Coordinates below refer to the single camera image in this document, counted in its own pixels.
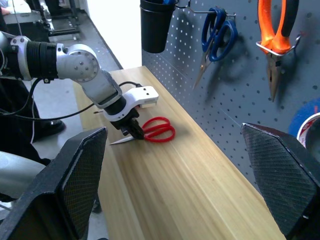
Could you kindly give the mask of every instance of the black holder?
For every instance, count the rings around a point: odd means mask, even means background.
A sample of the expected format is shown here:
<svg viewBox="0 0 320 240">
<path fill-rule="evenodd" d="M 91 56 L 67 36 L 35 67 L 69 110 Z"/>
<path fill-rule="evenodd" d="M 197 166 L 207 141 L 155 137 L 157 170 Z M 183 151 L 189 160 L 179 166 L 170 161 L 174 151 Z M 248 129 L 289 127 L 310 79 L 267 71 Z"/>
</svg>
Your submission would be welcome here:
<svg viewBox="0 0 320 240">
<path fill-rule="evenodd" d="M 162 53 L 176 5 L 140 0 L 140 8 L 142 49 L 152 54 Z"/>
<path fill-rule="evenodd" d="M 155 4 L 163 4 L 164 0 L 146 0 L 147 2 L 150 3 L 155 3 Z"/>
</svg>

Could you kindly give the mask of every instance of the pegboard hook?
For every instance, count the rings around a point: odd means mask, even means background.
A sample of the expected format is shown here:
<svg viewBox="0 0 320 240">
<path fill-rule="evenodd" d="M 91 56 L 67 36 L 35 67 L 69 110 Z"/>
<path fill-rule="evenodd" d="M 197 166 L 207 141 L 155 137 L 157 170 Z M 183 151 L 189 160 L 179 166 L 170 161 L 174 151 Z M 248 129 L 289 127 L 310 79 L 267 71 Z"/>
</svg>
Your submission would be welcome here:
<svg viewBox="0 0 320 240">
<path fill-rule="evenodd" d="M 194 14 L 212 14 L 212 11 L 195 11 L 191 8 L 191 0 L 188 0 L 188 5 L 187 6 L 178 6 L 175 5 L 178 9 L 189 9 L 191 12 L 193 12 Z M 237 14 L 227 14 L 227 17 L 231 17 L 231 18 L 236 18 Z"/>
<path fill-rule="evenodd" d="M 261 45 L 261 41 L 257 41 L 255 44 L 256 44 L 259 48 L 262 48 L 263 50 L 266 50 L 267 52 L 269 52 L 269 53 L 271 53 L 271 54 L 273 54 L 273 55 L 275 55 L 275 56 L 277 56 L 277 57 L 282 57 L 282 56 L 290 53 L 292 50 L 295 51 L 296 48 L 297 48 L 297 46 L 298 46 L 299 43 L 300 43 L 300 39 L 301 39 L 301 35 L 299 34 L 299 35 L 296 37 L 296 39 L 295 39 L 295 45 L 292 46 L 292 47 L 290 48 L 290 50 L 287 51 L 285 54 L 279 54 L 279 53 L 277 53 L 277 52 L 275 52 L 275 51 L 272 51 L 271 49 L 269 49 L 269 48 L 267 48 L 267 47 L 265 47 L 265 46 L 262 46 L 262 45 Z"/>
</svg>

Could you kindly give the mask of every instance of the pegboard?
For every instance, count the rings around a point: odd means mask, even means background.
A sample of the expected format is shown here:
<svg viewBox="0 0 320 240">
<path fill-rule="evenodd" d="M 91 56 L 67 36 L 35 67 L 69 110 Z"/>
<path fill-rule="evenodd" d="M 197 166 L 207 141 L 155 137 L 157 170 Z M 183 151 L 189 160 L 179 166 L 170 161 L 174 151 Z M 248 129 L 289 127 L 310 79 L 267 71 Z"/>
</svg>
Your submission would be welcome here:
<svg viewBox="0 0 320 240">
<path fill-rule="evenodd" d="M 179 5 L 185 6 L 187 0 Z M 273 28 L 278 28 L 281 0 L 272 1 Z M 206 134 L 256 187 L 242 123 L 253 123 L 288 132 L 299 108 L 320 96 L 320 2 L 300 1 L 290 35 L 291 44 L 302 34 L 296 54 L 282 58 L 281 82 L 271 101 L 267 58 L 256 46 L 261 40 L 257 0 L 191 0 L 196 11 L 219 6 L 236 13 L 237 42 L 223 60 L 211 63 L 198 87 L 192 90 L 200 70 L 201 35 L 206 14 L 176 9 L 164 52 L 142 51 L 145 65 L 184 107 Z"/>
</svg>

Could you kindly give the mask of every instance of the scissors blade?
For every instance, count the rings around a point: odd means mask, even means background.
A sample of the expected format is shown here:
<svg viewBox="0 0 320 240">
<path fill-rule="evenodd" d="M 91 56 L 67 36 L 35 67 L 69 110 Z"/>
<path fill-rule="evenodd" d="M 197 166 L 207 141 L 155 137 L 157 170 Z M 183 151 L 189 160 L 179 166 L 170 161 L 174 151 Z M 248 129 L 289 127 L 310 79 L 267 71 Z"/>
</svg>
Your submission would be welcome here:
<svg viewBox="0 0 320 240">
<path fill-rule="evenodd" d="M 204 75 L 205 71 L 206 71 L 206 66 L 201 64 L 198 77 L 196 78 L 196 81 L 195 81 L 195 83 L 193 85 L 192 90 L 194 90 L 197 87 L 197 85 L 199 84 L 199 82 L 200 82 L 202 76 Z"/>
<path fill-rule="evenodd" d="M 209 67 L 209 65 L 211 64 L 210 60 L 209 60 L 209 52 L 212 49 L 212 44 L 213 44 L 214 40 L 212 39 L 208 49 L 203 53 L 202 58 L 201 58 L 201 65 L 200 65 L 200 71 L 198 74 L 198 77 L 196 78 L 196 81 L 193 85 L 192 90 L 194 90 L 197 85 L 199 84 L 202 76 L 204 75 L 205 71 L 207 70 L 207 68 Z"/>
<path fill-rule="evenodd" d="M 122 138 L 118 141 L 115 141 L 113 143 L 110 143 L 109 145 L 116 145 L 116 144 L 123 144 L 123 143 L 126 143 L 126 142 L 129 142 L 131 140 L 134 140 L 135 138 L 133 136 L 128 136 L 128 137 L 125 137 L 125 138 Z"/>
</svg>

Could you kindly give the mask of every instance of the white wall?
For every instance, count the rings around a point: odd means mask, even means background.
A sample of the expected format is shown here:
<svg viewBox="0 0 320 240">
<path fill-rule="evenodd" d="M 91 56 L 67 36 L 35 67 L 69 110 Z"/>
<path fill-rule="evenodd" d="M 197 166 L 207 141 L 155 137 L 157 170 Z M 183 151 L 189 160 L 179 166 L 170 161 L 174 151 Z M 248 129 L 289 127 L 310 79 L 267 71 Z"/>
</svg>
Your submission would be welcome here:
<svg viewBox="0 0 320 240">
<path fill-rule="evenodd" d="M 80 9 L 85 10 L 87 14 L 88 12 L 88 3 L 87 0 L 77 0 L 79 2 Z"/>
<path fill-rule="evenodd" d="M 140 0 L 86 0 L 87 11 L 124 69 L 140 67 Z"/>
</svg>

